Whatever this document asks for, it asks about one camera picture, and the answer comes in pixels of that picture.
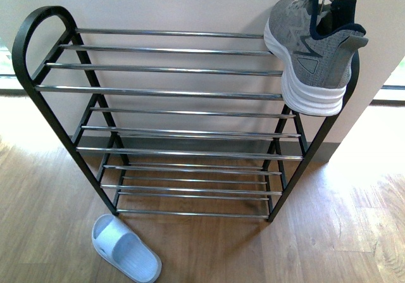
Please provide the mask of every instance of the metal rack frame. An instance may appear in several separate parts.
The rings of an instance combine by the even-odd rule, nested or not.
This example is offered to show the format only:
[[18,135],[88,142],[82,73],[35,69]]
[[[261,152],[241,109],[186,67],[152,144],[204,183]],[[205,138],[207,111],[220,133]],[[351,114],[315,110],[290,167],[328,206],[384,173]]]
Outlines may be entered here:
[[[51,48],[38,69],[30,75],[27,70],[26,55],[29,42],[36,28],[51,16],[57,16],[64,23],[66,30]],[[326,117],[319,128],[312,143],[308,145],[301,117],[298,112],[292,111],[287,105],[283,106],[281,113],[244,113],[224,111],[173,111],[145,110],[109,107],[105,95],[126,95],[126,96],[153,96],[153,97],[194,97],[204,99],[250,99],[263,101],[282,101],[280,94],[268,93],[241,93],[241,92],[189,92],[189,91],[162,91],[145,89],[117,89],[101,87],[95,71],[126,71],[126,72],[159,72],[159,73],[203,73],[215,75],[239,75],[239,76],[281,76],[281,71],[256,71],[256,70],[230,70],[230,69],[197,69],[197,68],[174,68],[156,66],[133,66],[133,65],[93,65],[90,61],[89,51],[116,51],[135,53],[166,53],[166,54],[223,54],[240,56],[268,56],[268,51],[234,51],[234,50],[210,50],[210,49],[168,49],[151,47],[113,47],[113,46],[88,46],[85,45],[80,34],[121,34],[121,35],[160,35],[160,36],[191,36],[191,37],[226,37],[238,39],[262,39],[262,35],[236,34],[236,33],[207,33],[207,32],[174,32],[174,31],[151,31],[151,30],[112,30],[112,29],[91,29],[78,28],[71,14],[61,6],[47,6],[32,12],[23,22],[15,39],[12,58],[16,76],[27,94],[38,107],[44,118],[50,124],[63,143],[67,151],[75,160],[81,171],[89,180],[100,198],[104,201],[110,212],[119,213],[145,213],[160,215],[200,215],[219,217],[248,217],[264,218],[273,221],[288,195],[296,185],[297,181],[305,171],[309,162],[315,155],[329,130],[336,122],[339,114]],[[75,51],[80,64],[57,63],[58,58],[65,50]],[[359,72],[359,58],[356,53],[352,60],[352,76],[344,96],[343,107],[351,97]],[[42,85],[52,69],[83,70],[87,76],[90,87],[74,87],[69,85]],[[42,92],[76,92],[90,93],[91,98],[84,109],[80,123],[72,137],[70,137],[53,113],[51,107],[44,99]],[[88,126],[92,113],[102,113],[107,127]],[[166,129],[142,129],[117,126],[112,113],[148,113],[164,115],[203,115],[203,116],[230,116],[230,117],[259,117],[277,119],[278,123],[274,133],[254,132],[224,132],[224,131],[190,131],[190,130],[166,130]],[[283,133],[287,120],[293,120],[296,127],[296,134]],[[86,130],[97,130],[109,132],[109,142],[105,148],[90,148],[80,146],[80,140]],[[140,149],[137,147],[125,147],[123,137],[142,137],[155,139],[215,139],[217,141],[270,141],[267,153],[235,153],[235,152],[214,152],[214,151],[177,151],[164,149]],[[291,156],[282,154],[280,139],[290,138],[299,143],[301,155]],[[94,175],[86,164],[82,153],[98,153],[103,156],[97,175]],[[121,165],[109,165],[110,156],[119,156]],[[240,166],[240,165],[196,165],[191,163],[162,163],[162,162],[132,162],[132,156],[161,156],[171,160],[174,156],[182,158],[213,158],[224,160],[261,160],[261,166]],[[269,166],[272,161],[277,162],[278,171],[270,172]],[[285,174],[284,162],[298,161],[298,167],[289,180]],[[120,178],[117,185],[106,185],[102,179],[106,170],[120,170]],[[192,172],[192,173],[215,173],[224,175],[226,179],[181,179],[181,177],[136,177],[127,175],[132,171],[154,171],[154,172]],[[236,175],[254,175],[256,180],[233,180]],[[282,191],[272,191],[270,177],[279,180]],[[182,188],[182,187],[151,187],[127,185],[126,181],[140,180],[165,181],[165,182],[188,182],[192,185],[198,183],[215,183],[229,185],[259,185],[263,190],[240,190],[240,189],[213,189],[213,188]],[[104,191],[114,189],[115,197],[110,199]],[[119,208],[119,200],[122,196],[138,197],[159,197],[159,198],[187,198],[187,199],[225,199],[254,201],[259,204],[266,204],[266,214],[233,214],[233,213],[203,213],[203,212],[179,212],[163,210],[129,210]]]

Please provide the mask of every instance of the shoe logo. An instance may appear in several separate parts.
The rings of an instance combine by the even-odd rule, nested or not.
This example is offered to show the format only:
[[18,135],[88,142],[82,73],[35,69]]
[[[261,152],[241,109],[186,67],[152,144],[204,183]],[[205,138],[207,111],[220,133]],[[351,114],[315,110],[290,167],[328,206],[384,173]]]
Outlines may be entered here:
[[305,55],[305,56],[310,56],[310,57],[317,57],[317,58],[322,58],[323,56],[317,52],[315,52],[310,46],[309,44],[306,42],[307,38],[310,38],[310,35],[303,35],[301,36],[301,42],[302,44],[304,44],[304,46],[306,47],[306,49],[308,50],[308,52],[299,52],[299,51],[294,51],[294,54],[298,54],[298,55]]
[[314,74],[316,71],[316,67],[318,66],[318,60],[312,60],[311,58],[302,58],[297,57],[297,61],[301,64],[301,66],[307,70],[310,74]]

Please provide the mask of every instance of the wooden floor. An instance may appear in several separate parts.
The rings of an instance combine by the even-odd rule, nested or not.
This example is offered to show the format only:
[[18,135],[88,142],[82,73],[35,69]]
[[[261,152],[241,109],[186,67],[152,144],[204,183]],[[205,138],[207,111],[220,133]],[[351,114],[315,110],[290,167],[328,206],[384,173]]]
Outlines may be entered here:
[[[92,247],[108,211],[33,104],[0,109],[0,282],[131,282]],[[368,108],[271,224],[121,218],[160,256],[158,282],[405,282],[404,114]]]

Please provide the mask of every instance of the slipper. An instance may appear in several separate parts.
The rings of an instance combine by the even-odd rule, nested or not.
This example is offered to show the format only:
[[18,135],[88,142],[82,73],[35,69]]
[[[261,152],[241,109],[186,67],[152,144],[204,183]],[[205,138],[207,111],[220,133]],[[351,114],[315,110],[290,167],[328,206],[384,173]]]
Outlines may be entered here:
[[93,226],[96,251],[137,283],[152,283],[160,274],[162,262],[119,218],[102,215]]

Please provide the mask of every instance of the baseboard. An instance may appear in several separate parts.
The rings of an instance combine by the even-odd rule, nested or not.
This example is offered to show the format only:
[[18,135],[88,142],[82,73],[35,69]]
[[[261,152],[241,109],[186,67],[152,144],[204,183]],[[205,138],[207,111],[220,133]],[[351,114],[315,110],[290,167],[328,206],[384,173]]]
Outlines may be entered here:
[[[83,136],[80,146],[105,148],[108,137]],[[195,139],[146,139],[146,138],[123,138],[125,147],[137,147],[139,149],[167,149],[184,151],[229,151],[246,153],[266,153],[268,142],[266,141],[215,141]],[[340,143],[324,142],[316,152],[313,161],[328,162]],[[301,150],[297,142],[280,142],[282,153],[285,155],[300,155]]]

